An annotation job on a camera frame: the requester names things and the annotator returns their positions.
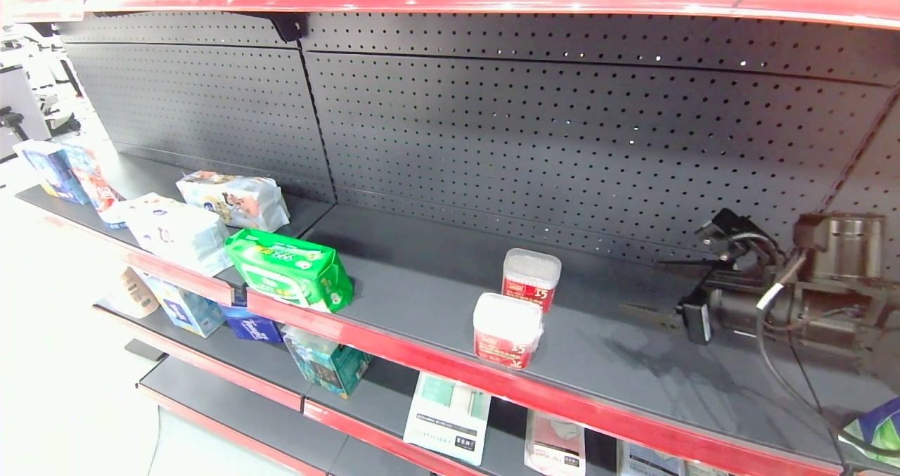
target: black cable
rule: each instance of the black cable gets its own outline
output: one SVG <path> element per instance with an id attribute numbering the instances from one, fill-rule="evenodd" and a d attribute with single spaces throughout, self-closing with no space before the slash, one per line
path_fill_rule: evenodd
<path id="1" fill-rule="evenodd" d="M 822 423 L 826 428 L 828 428 L 830 433 L 834 434 L 836 437 L 839 437 L 842 440 L 853 444 L 855 447 L 859 448 L 859 450 L 868 451 L 868 453 L 877 454 L 877 456 L 892 458 L 900 457 L 900 450 L 888 450 L 886 448 L 877 447 L 871 443 L 867 443 L 863 439 L 859 439 L 858 437 L 856 437 L 856 435 L 849 434 L 842 427 L 838 427 L 838 425 L 830 422 L 828 418 L 819 413 L 815 406 L 810 404 L 809 401 L 806 400 L 806 398 L 800 395 L 800 393 L 797 392 L 797 390 L 795 390 L 790 383 L 788 383 L 788 380 L 786 380 L 785 377 L 782 376 L 781 373 L 779 373 L 778 369 L 775 368 L 775 365 L 772 363 L 771 358 L 769 358 L 769 351 L 766 349 L 766 326 L 765 323 L 763 323 L 763 320 L 767 319 L 769 317 L 769 314 L 772 312 L 772 307 L 775 306 L 775 297 L 772 297 L 772 299 L 769 300 L 769 303 L 766 304 L 765 307 L 763 307 L 762 312 L 759 313 L 758 318 L 756 318 L 756 345 L 759 349 L 759 355 L 761 355 L 762 361 L 766 364 L 766 368 L 768 368 L 769 373 L 771 373 L 771 375 L 775 378 L 775 380 L 778 381 L 778 384 L 781 385 L 783 389 L 787 390 L 787 393 L 790 393 L 791 397 L 796 399 L 801 404 L 806 405 L 807 408 L 809 408 L 814 413 L 814 415 L 816 415 L 816 417 L 819 418 L 820 421 L 822 421 Z"/>
<path id="2" fill-rule="evenodd" d="M 157 460 L 157 451 L 160 450 L 160 439 L 163 437 L 163 410 L 162 406 L 157 406 L 157 444 L 153 447 L 153 456 L 150 457 L 150 465 L 147 467 L 147 476 L 153 470 L 153 464 Z"/>

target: metal mechanical part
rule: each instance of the metal mechanical part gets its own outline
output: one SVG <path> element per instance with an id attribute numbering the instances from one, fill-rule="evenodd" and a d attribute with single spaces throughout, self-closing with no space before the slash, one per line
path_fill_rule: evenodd
<path id="1" fill-rule="evenodd" d="M 802 214 L 794 246 L 807 259 L 763 321 L 769 335 L 790 334 L 802 345 L 855 360 L 900 392 L 900 284 L 882 276 L 884 233 L 880 214 Z M 783 274 L 784 255 L 767 233 L 730 210 L 697 235 L 720 259 L 694 263 L 710 269 L 679 301 L 688 339 L 707 344 L 722 329 L 753 334 L 759 299 Z M 756 261 L 739 270 L 738 260 L 746 262 L 751 252 Z"/>

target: lower shelf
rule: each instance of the lower shelf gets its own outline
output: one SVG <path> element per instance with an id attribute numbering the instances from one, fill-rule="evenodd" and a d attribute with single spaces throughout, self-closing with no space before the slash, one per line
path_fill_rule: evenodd
<path id="1" fill-rule="evenodd" d="M 175 358 L 139 383 L 164 408 L 302 476 L 426 476 L 421 467 Z"/>

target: tissue pack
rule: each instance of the tissue pack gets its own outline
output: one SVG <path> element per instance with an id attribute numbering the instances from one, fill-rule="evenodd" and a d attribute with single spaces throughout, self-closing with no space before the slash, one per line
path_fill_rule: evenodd
<path id="1" fill-rule="evenodd" d="M 419 373 L 403 442 L 480 465 L 491 395 L 469 385 Z"/>
<path id="2" fill-rule="evenodd" d="M 877 448 L 887 450 L 900 449 L 900 397 L 891 399 L 875 409 L 859 416 L 853 423 L 844 429 L 849 434 L 861 438 Z M 870 459 L 900 467 L 900 458 L 878 456 L 877 454 L 862 451 Z"/>
<path id="3" fill-rule="evenodd" d="M 353 300 L 353 283 L 328 246 L 243 229 L 226 249 L 248 286 L 274 299 L 323 312 L 337 312 Z"/>
<path id="4" fill-rule="evenodd" d="M 528 409 L 525 465 L 546 476 L 584 476 L 584 427 Z"/>
<path id="5" fill-rule="evenodd" d="M 369 368 L 372 355 L 296 326 L 284 326 L 284 344 L 303 377 L 347 399 Z"/>
<path id="6" fill-rule="evenodd" d="M 91 202 L 58 143 L 26 140 L 13 145 L 13 151 L 31 163 L 48 195 L 82 205 Z"/>
<path id="7" fill-rule="evenodd" d="M 122 217 L 124 198 L 118 191 L 113 190 L 103 177 L 100 162 L 97 161 L 93 150 L 73 141 L 64 142 L 61 146 L 65 150 L 65 158 L 68 159 L 73 174 L 78 178 L 84 193 L 90 198 L 103 223 L 110 229 L 124 229 L 126 226 Z"/>
<path id="8" fill-rule="evenodd" d="M 274 232 L 288 223 L 281 188 L 267 177 L 199 171 L 176 186 L 184 201 L 215 212 L 227 226 Z"/>
<path id="9" fill-rule="evenodd" d="M 212 300 L 178 288 L 161 278 L 147 276 L 146 280 L 147 286 L 175 326 L 206 338 L 225 322 L 225 315 L 222 315 L 219 305 Z"/>
<path id="10" fill-rule="evenodd" d="M 238 339 L 249 341 L 282 342 L 281 330 L 278 323 L 264 318 L 247 309 L 247 297 L 238 291 L 234 292 L 234 301 L 231 306 L 219 304 L 225 322 L 231 327 L 231 331 Z"/>
<path id="11" fill-rule="evenodd" d="M 154 255 L 206 276 L 231 267 L 221 217 L 157 193 L 128 200 L 122 211 L 138 244 Z"/>

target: green tissue pack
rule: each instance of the green tissue pack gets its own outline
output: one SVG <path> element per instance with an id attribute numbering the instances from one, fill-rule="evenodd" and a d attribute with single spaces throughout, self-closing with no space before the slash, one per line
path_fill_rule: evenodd
<path id="1" fill-rule="evenodd" d="M 248 286 L 274 299 L 323 312 L 338 312 L 353 300 L 353 283 L 328 246 L 243 229 L 225 249 Z"/>

